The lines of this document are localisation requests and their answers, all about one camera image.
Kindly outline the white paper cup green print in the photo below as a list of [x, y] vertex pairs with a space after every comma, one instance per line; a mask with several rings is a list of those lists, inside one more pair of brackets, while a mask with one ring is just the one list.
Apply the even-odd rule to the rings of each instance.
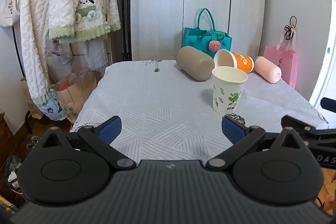
[[233, 67], [217, 67], [212, 70], [213, 108], [223, 115], [234, 113], [242, 96], [248, 75]]

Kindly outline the pink tumbler cup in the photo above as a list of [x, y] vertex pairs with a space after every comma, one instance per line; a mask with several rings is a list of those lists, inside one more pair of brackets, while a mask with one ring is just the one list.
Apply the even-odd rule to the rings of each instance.
[[254, 59], [254, 71], [271, 84], [278, 83], [282, 76], [280, 67], [263, 56]]

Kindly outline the orange paper cup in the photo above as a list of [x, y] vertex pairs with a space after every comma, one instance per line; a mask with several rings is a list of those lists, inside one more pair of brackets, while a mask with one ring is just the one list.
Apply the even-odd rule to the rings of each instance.
[[252, 57], [234, 53], [225, 49], [218, 50], [214, 55], [215, 67], [233, 67], [245, 73], [251, 73], [254, 69]]

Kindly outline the taupe tumbler cup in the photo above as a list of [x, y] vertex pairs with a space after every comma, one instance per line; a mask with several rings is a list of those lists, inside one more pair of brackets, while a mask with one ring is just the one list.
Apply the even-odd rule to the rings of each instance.
[[209, 80], [215, 67], [211, 56], [191, 46], [182, 47], [178, 51], [176, 63], [196, 81]]

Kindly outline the brown paper bag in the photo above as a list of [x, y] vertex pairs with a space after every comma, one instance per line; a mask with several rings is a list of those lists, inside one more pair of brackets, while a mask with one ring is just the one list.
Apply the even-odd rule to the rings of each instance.
[[96, 75], [88, 68], [75, 71], [54, 85], [66, 118], [74, 124], [86, 100], [97, 87]]

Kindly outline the grey patterned tablecloth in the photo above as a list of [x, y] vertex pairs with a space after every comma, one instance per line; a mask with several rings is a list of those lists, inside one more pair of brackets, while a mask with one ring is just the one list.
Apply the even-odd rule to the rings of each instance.
[[[318, 129], [329, 126], [286, 82], [270, 84], [255, 73], [248, 76], [236, 114], [268, 132], [280, 132], [285, 115]], [[97, 126], [115, 115], [122, 131], [112, 146], [136, 162], [208, 161], [231, 146], [222, 133], [222, 116], [213, 108], [212, 81], [193, 80], [173, 60], [107, 67], [73, 129]]]

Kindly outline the pink paper gift bag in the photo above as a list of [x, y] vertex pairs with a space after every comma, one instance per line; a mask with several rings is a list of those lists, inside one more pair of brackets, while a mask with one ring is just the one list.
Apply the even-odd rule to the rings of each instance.
[[278, 44], [274, 47], [265, 46], [264, 57], [280, 67], [282, 79], [295, 89], [297, 81], [298, 54], [294, 51], [296, 42], [294, 26], [285, 26]]

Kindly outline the printed plastic bag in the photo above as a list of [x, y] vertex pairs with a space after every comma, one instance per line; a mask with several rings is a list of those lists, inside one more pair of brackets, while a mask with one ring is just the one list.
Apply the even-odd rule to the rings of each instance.
[[35, 104], [38, 109], [52, 121], [62, 121], [66, 119], [54, 89], [50, 89], [45, 96], [35, 101]]

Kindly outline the teal felt handbag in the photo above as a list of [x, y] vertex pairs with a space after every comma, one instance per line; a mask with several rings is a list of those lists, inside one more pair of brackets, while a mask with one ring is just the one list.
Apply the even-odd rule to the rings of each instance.
[[[205, 11], [208, 13], [211, 20], [211, 30], [201, 30], [199, 28], [201, 16]], [[197, 27], [185, 28], [181, 47], [193, 47], [213, 58], [215, 53], [217, 53], [219, 50], [230, 51], [231, 44], [232, 38], [227, 33], [216, 30], [215, 22], [210, 10], [203, 8], [198, 14]]]

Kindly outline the black coat rack pole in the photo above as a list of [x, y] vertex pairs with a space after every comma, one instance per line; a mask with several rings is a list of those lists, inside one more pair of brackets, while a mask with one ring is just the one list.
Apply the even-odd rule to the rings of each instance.
[[[17, 42], [17, 36], [16, 36], [16, 33], [15, 33], [15, 27], [12, 27], [12, 35], [13, 35], [13, 41], [14, 41], [14, 46], [15, 46], [15, 51], [16, 51], [16, 56], [17, 56], [17, 60], [18, 60], [18, 63], [19, 63], [19, 67], [20, 67], [20, 70], [21, 70], [21, 74], [22, 74], [22, 77], [25, 78], [25, 72], [24, 72], [24, 69], [23, 69], [23, 64], [22, 64], [22, 61], [21, 61], [21, 57], [20, 57], [20, 53], [19, 53], [19, 47], [18, 47], [18, 42]], [[32, 135], [33, 132], [32, 132], [32, 129], [29, 125], [29, 117], [30, 117], [30, 111], [28, 110], [25, 114], [25, 118], [24, 118], [24, 123], [23, 125], [25, 126], [27, 132]]]

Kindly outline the white canvas tote bag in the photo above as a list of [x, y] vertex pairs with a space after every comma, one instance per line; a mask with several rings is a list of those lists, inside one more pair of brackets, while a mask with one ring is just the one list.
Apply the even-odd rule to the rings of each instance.
[[21, 0], [6, 0], [1, 11], [1, 27], [10, 28], [19, 22]]

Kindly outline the white long fluffy robe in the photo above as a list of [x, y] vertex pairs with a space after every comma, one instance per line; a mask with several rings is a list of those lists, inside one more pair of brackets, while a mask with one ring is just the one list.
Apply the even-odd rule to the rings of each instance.
[[50, 99], [47, 67], [49, 0], [21, 0], [20, 32], [23, 66], [30, 96], [36, 105]]

